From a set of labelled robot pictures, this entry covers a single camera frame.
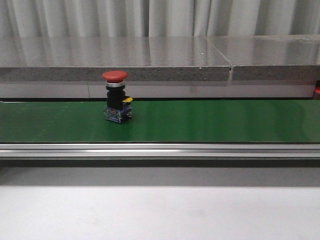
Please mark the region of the grey stone slab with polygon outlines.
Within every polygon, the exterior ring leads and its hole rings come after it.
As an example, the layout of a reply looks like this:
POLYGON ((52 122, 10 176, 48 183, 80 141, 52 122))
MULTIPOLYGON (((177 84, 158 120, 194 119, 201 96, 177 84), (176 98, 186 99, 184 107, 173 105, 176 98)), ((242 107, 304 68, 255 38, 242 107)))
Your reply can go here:
POLYGON ((0 79, 97 82, 121 70, 133 82, 227 81, 230 65, 204 37, 7 37, 0 79))
POLYGON ((208 36, 230 65, 232 81, 289 81, 299 85, 320 79, 319 35, 208 36))

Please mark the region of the red push button yellow clip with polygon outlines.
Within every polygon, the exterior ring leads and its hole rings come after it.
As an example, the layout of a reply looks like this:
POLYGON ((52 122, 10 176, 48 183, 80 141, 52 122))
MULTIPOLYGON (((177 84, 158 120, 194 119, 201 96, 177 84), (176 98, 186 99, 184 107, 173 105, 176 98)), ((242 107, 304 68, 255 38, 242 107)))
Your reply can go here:
POLYGON ((127 77, 128 74, 121 70, 111 70, 102 74, 107 90, 104 118, 108 121, 121 124, 132 118, 133 98, 127 96, 124 91, 127 77))

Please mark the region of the green conveyor belt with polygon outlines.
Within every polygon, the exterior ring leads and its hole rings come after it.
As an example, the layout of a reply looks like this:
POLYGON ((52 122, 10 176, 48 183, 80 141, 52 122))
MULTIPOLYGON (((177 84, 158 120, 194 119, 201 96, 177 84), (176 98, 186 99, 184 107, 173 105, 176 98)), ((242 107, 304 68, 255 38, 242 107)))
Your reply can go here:
POLYGON ((132 118, 104 117, 102 101, 3 102, 2 143, 318 143, 317 100, 150 100, 132 118))

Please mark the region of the red plastic tray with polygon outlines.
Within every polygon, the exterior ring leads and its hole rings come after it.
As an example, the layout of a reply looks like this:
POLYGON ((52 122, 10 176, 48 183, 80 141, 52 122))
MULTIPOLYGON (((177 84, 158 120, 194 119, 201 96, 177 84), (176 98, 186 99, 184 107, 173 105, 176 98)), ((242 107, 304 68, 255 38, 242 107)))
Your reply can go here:
POLYGON ((314 90, 314 100, 320 100, 320 86, 317 86, 314 90))

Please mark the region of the white base panel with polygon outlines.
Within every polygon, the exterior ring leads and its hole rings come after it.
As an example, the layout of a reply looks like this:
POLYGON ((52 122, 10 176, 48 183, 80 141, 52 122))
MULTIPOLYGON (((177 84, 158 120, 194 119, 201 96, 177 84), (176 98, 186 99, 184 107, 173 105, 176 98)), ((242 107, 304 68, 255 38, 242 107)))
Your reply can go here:
MULTIPOLYGON (((126 81, 133 98, 311 98, 316 81, 126 81)), ((103 81, 2 81, 2 99, 106 98, 103 81)))

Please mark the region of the grey stone slab right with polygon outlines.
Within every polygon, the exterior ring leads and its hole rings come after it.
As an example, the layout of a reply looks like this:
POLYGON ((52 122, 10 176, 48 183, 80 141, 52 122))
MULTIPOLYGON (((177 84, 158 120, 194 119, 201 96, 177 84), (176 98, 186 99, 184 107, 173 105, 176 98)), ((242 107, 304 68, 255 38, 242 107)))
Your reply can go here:
POLYGON ((289 81, 299 85, 320 79, 319 35, 208 36, 230 65, 232 81, 289 81))

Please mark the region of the white curtain backdrop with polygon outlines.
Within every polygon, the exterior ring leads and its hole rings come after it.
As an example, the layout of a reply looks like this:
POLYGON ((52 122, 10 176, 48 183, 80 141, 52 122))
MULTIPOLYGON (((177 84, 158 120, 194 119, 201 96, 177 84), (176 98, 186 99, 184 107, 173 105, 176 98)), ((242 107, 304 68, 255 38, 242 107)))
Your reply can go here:
POLYGON ((3 0, 5 37, 317 35, 317 0, 3 0))

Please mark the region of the grey stone slab left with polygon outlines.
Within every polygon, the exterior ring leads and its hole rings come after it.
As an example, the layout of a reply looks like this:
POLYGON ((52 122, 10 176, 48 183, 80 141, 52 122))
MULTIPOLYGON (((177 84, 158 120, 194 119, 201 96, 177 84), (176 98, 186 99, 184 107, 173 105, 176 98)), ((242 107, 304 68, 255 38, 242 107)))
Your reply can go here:
POLYGON ((230 65, 204 37, 7 37, 0 79, 97 82, 121 70, 133 82, 227 81, 230 65))

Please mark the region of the aluminium conveyor side rail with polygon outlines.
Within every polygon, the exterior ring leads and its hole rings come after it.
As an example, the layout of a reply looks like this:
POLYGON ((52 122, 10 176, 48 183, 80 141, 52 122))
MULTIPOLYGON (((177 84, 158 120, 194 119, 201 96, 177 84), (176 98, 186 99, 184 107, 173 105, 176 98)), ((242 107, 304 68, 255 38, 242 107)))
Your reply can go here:
POLYGON ((316 143, 9 143, 1 160, 319 159, 316 143))

